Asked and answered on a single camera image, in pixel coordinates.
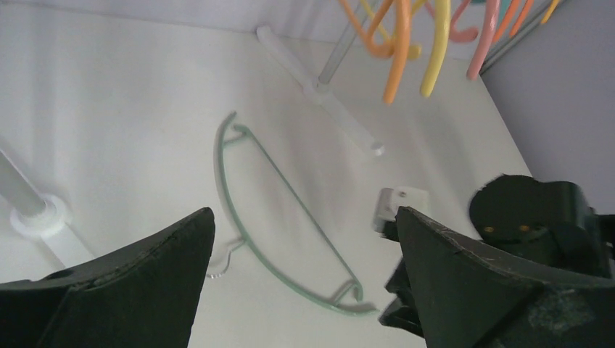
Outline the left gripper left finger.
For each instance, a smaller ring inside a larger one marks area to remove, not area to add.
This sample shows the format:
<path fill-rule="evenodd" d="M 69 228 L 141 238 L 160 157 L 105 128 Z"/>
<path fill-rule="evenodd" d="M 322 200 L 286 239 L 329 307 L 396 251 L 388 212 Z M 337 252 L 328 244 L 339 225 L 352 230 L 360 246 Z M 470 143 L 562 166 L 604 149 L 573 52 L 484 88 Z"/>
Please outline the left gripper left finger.
<path fill-rule="evenodd" d="M 37 281 L 1 285 L 3 347 L 187 347 L 215 238 L 204 207 Z"/>

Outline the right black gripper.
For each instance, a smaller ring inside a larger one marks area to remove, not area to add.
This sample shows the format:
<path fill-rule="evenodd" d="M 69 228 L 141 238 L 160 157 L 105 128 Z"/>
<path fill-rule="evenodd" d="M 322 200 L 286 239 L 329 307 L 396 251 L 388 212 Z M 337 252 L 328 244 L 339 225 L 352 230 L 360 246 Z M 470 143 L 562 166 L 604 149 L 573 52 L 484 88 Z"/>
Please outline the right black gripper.
<path fill-rule="evenodd" d="M 380 324 L 424 337 L 404 260 L 399 262 L 385 289 L 395 298 L 379 316 Z"/>

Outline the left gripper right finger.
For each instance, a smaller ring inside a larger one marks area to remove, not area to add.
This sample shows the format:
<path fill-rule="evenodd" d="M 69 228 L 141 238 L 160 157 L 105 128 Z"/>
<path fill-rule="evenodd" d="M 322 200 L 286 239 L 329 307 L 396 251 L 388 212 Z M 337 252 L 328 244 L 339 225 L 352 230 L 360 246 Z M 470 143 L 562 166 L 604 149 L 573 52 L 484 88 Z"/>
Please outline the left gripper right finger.
<path fill-rule="evenodd" d="M 410 207 L 397 232 L 429 347 L 612 347 L 614 281 L 514 256 Z"/>

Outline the light orange wire-hook hanger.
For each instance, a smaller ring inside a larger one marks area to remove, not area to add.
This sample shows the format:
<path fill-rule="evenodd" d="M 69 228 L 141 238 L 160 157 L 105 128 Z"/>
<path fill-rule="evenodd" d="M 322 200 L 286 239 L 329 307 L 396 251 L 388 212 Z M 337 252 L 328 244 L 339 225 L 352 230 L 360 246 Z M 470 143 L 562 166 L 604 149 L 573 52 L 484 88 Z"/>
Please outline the light orange wire-hook hanger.
<path fill-rule="evenodd" d="M 357 33 L 368 53 L 376 58 L 390 58 L 392 60 L 382 97 L 384 103 L 391 104 L 397 95 L 406 61 L 408 60 L 408 54 L 410 53 L 411 2 L 393 0 L 383 1 L 375 12 L 367 29 L 360 23 L 358 16 L 354 14 L 348 1 L 339 1 L 339 4 L 347 15 L 349 24 Z M 381 43 L 378 43 L 373 39 L 374 33 L 378 30 L 378 27 L 391 7 L 394 7 L 395 13 L 394 35 L 389 36 L 389 38 L 383 38 Z"/>

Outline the pink wire-hook hanger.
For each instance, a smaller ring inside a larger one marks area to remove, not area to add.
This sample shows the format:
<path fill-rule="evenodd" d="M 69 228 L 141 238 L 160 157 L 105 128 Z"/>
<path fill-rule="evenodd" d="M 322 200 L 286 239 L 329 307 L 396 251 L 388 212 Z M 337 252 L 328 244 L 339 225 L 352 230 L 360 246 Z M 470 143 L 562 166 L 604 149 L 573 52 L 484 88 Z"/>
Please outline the pink wire-hook hanger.
<path fill-rule="evenodd" d="M 456 24 L 459 16 L 463 13 L 470 1 L 464 1 L 453 14 L 453 18 L 450 16 L 450 1 L 436 1 L 436 9 L 433 9 L 428 1 L 423 1 L 423 3 L 434 20 L 435 32 L 432 52 L 429 56 L 428 67 L 422 83 L 424 87 L 430 85 L 432 88 L 438 78 L 447 51 L 450 30 L 453 28 L 454 24 Z M 479 43 L 476 46 L 471 63 L 466 72 L 466 77 L 469 80 L 476 79 L 498 26 L 500 1 L 486 1 L 485 3 L 484 21 Z"/>

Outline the pale yellow wire-hook hanger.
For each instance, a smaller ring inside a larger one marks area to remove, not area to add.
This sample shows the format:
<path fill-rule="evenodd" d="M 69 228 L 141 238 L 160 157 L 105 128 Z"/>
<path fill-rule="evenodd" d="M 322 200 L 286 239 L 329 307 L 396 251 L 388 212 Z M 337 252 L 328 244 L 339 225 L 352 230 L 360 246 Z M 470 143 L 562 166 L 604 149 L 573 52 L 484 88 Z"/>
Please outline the pale yellow wire-hook hanger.
<path fill-rule="evenodd" d="M 410 1 L 384 1 L 373 16 L 368 30 L 363 29 L 363 25 L 358 22 L 358 17 L 353 14 L 346 1 L 340 1 L 340 4 L 343 6 L 350 24 L 354 27 L 370 54 L 379 58 L 392 58 L 387 84 L 382 97 L 384 102 L 391 104 L 395 100 L 406 61 L 410 54 L 412 16 L 416 10 L 420 9 L 423 2 L 417 1 L 415 4 L 412 4 Z M 373 40 L 373 35 L 392 5 L 395 6 L 395 35 L 391 38 L 384 38 L 382 43 L 377 43 Z M 420 87 L 420 93 L 424 97 L 430 96 L 434 89 L 446 55 L 450 32 L 450 2 L 437 1 L 435 9 L 432 52 Z"/>

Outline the orange plastic hanger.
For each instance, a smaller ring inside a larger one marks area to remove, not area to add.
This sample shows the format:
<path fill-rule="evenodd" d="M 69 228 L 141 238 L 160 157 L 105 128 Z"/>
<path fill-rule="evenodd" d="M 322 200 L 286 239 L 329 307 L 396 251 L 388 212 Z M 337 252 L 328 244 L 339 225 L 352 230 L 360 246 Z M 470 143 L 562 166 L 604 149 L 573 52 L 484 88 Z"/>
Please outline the orange plastic hanger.
<path fill-rule="evenodd" d="M 507 31 L 508 26 L 513 21 L 521 0 L 500 0 L 500 10 L 498 15 L 498 27 L 495 30 L 492 43 L 496 44 Z"/>
<path fill-rule="evenodd" d="M 534 5 L 534 0 L 525 0 L 523 7 L 521 8 L 521 11 L 518 15 L 518 17 L 516 18 L 510 32 L 509 32 L 509 37 L 513 38 L 521 29 L 521 26 L 523 25 L 525 19 L 527 18 L 527 16 L 529 15 L 530 11 L 532 10 L 532 7 Z"/>

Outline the yellow-orange plastic hanger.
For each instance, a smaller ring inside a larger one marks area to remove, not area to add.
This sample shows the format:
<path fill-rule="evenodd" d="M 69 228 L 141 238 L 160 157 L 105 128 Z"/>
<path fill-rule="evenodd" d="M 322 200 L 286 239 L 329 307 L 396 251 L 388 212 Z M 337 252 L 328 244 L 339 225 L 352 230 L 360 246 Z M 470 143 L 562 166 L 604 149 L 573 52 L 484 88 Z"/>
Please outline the yellow-orange plastic hanger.
<path fill-rule="evenodd" d="M 549 5 L 546 8 L 546 10 L 544 11 L 542 19 L 540 21 L 541 25 L 544 25 L 545 23 L 548 22 L 548 20 L 550 19 L 550 17 L 552 16 L 554 11 L 556 10 L 556 7 L 559 5 L 559 3 L 560 3 L 560 0 L 551 0 L 550 1 Z"/>

